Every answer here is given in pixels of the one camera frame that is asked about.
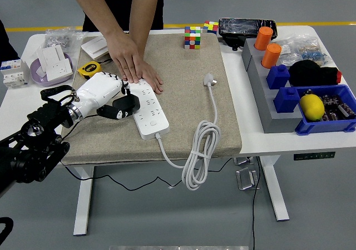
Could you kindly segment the person's right hand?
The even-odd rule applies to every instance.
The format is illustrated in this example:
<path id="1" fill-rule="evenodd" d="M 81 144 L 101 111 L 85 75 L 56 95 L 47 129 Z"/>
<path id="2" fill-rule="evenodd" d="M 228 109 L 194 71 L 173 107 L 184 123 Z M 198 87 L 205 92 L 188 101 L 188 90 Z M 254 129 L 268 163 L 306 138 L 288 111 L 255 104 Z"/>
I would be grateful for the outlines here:
<path id="1" fill-rule="evenodd" d="M 110 57 L 117 65 L 122 79 L 129 83 L 137 83 L 141 77 L 136 71 L 140 56 L 133 40 L 123 31 L 113 31 L 104 37 Z"/>

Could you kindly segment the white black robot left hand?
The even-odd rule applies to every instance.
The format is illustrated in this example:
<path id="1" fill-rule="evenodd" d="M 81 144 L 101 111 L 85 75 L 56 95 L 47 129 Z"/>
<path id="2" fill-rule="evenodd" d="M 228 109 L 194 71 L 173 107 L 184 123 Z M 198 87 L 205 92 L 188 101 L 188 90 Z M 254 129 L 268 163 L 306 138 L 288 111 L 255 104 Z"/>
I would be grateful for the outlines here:
<path id="1" fill-rule="evenodd" d="M 77 90 L 77 99 L 68 106 L 73 121 L 86 118 L 94 109 L 99 116 L 109 119 L 132 115 L 140 105 L 127 86 L 114 74 L 96 73 Z"/>

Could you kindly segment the person's left hand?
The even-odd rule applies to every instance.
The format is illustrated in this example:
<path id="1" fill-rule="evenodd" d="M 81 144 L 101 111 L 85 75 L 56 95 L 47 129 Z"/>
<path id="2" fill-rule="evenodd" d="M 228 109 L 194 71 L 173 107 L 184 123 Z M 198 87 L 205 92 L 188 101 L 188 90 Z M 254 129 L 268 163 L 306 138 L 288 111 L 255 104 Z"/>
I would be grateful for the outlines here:
<path id="1" fill-rule="evenodd" d="M 156 94 L 161 94 L 164 91 L 162 89 L 163 81 L 151 65 L 142 61 L 140 71 L 142 78 L 152 87 Z"/>

